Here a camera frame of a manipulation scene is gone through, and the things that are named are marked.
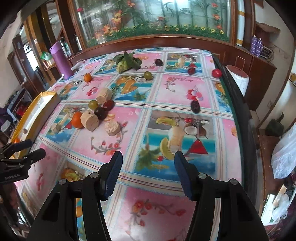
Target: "blue gripper pad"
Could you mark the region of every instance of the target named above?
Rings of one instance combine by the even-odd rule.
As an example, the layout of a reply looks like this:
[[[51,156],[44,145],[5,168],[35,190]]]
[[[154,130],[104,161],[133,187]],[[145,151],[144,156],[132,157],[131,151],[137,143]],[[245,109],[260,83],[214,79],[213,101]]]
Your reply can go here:
[[[103,196],[106,199],[108,199],[114,191],[114,188],[122,167],[122,163],[123,163],[122,153],[120,151],[116,151],[112,156],[105,170],[105,172],[107,172],[108,174],[107,174],[105,192]]]
[[[190,164],[187,162],[187,160],[185,159],[181,151],[178,151],[175,153],[174,163],[175,163],[177,174],[181,181],[183,191],[185,195],[190,200],[192,200],[193,198],[192,181],[196,179],[194,172],[198,173],[198,171],[193,164]]]

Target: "electrical outlet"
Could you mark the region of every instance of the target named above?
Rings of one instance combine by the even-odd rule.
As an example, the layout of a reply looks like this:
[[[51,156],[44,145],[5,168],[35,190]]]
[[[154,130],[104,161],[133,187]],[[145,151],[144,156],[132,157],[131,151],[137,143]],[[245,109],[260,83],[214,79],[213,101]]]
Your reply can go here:
[[[273,105],[272,101],[271,101],[271,100],[268,101],[268,103],[267,103],[267,108],[270,109],[272,105]]]

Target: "purple spray can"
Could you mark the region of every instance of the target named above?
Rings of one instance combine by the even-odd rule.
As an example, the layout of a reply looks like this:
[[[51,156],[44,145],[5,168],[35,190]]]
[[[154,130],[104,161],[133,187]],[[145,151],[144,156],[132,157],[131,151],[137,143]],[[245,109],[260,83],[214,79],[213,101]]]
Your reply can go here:
[[[251,47],[250,47],[250,53],[252,53],[252,54],[255,54],[257,41],[258,41],[257,37],[254,35],[251,38]]]
[[[257,40],[256,51],[255,51],[255,55],[257,57],[260,56],[260,53],[261,53],[262,49],[263,49],[262,40],[261,40],[261,38],[259,38]]]
[[[64,75],[64,79],[65,80],[69,79],[73,75],[73,71],[71,70],[68,60],[66,59],[66,56],[64,55],[60,41],[57,41],[50,48],[50,53],[54,58],[54,61],[57,64],[57,67],[60,73]]]

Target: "white plastic bag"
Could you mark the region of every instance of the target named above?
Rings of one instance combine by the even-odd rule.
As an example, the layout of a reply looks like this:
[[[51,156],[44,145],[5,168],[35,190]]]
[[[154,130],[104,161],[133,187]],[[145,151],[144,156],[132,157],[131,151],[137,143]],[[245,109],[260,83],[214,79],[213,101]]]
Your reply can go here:
[[[271,216],[272,219],[276,221],[281,216],[283,216],[283,218],[286,218],[286,214],[289,206],[290,206],[290,201],[289,201],[288,195],[287,194],[282,195],[279,200],[279,206],[272,212],[272,216]]]
[[[296,123],[282,137],[274,148],[271,156],[271,166],[274,178],[285,178],[296,166]]]

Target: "purple thermos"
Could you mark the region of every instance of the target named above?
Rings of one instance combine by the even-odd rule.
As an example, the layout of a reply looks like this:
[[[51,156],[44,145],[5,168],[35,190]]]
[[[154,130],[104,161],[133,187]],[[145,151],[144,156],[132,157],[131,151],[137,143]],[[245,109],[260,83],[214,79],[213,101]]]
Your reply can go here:
[[[261,38],[259,38],[259,39],[257,40],[257,45],[256,45],[255,55],[256,55],[257,57],[259,57],[261,51],[262,51],[262,40],[261,40]]]
[[[64,75],[64,79],[69,79],[73,75],[73,71],[71,70],[68,60],[66,59],[60,41],[57,41],[50,48],[50,53],[54,58],[54,61],[57,64],[60,73]]]
[[[251,47],[250,47],[250,53],[252,54],[255,54],[255,51],[256,51],[256,46],[257,46],[257,38],[256,36],[254,35],[252,38],[251,38]]]

